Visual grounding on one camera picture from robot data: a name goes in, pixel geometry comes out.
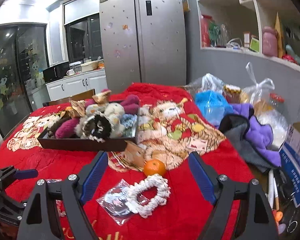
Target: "pink vase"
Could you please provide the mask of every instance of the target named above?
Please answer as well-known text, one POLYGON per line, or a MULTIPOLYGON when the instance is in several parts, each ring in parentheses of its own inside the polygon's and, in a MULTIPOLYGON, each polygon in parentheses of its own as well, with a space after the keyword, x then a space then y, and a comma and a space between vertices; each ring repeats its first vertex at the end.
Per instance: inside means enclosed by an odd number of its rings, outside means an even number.
POLYGON ((263 54, 267 56, 278 56, 278 41, 275 35, 275 30, 271 27, 264 27, 262 29, 262 50, 263 54))

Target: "blue plastic bag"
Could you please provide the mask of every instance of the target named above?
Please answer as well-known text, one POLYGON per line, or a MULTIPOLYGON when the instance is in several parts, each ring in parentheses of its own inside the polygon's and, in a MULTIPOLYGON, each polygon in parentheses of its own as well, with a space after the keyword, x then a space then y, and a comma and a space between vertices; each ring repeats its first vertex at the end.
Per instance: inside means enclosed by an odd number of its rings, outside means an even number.
POLYGON ((197 93, 194 101, 205 119, 213 126, 219 126, 226 114, 233 113, 232 106, 218 92, 208 90, 197 93))

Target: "screw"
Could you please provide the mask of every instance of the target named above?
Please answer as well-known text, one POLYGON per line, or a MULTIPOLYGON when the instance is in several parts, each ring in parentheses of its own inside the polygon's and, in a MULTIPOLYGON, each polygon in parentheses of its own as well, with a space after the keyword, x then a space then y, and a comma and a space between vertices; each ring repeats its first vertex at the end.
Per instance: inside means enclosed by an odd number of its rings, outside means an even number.
POLYGON ((71 174, 71 175, 69 175, 68 179, 69 180, 75 180, 75 179, 77 179, 77 175, 71 174))
POLYGON ((228 176, 227 176, 227 175, 224 175, 224 174, 221 174, 221 175, 219 176, 219 179, 220 179, 221 181, 226 181, 226 180, 228 179, 228 176))
POLYGON ((259 184, 259 180, 257 180, 257 179, 252 179, 252 184, 253 185, 258 185, 259 184))
POLYGON ((37 185, 41 186, 41 185, 43 185, 43 184, 44 184, 44 179, 39 179, 39 180, 37 181, 37 185))

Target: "microwave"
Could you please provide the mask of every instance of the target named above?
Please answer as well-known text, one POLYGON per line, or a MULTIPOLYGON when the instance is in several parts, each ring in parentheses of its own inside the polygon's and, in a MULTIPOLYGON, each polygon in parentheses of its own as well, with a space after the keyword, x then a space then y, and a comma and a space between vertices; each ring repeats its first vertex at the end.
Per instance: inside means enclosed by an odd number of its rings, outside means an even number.
POLYGON ((47 69, 43 70, 43 78, 45 83, 56 81, 67 75, 67 71, 70 69, 69 62, 64 61, 56 63, 47 69))

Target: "wooden chair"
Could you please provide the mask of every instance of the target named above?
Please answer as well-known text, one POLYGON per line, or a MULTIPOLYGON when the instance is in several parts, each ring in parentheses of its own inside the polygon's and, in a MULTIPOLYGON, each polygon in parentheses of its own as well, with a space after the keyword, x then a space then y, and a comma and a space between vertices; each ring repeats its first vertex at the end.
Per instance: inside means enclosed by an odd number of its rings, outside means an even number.
POLYGON ((85 92, 82 92, 80 94, 68 97, 68 98, 61 98, 59 100, 55 100, 55 101, 50 101, 50 102, 46 102, 43 103, 43 106, 55 106, 55 105, 60 105, 63 103, 68 103, 70 100, 74 100, 74 101, 79 101, 79 100, 85 100, 88 98, 92 98, 93 95, 95 95, 95 90, 91 89, 85 92))

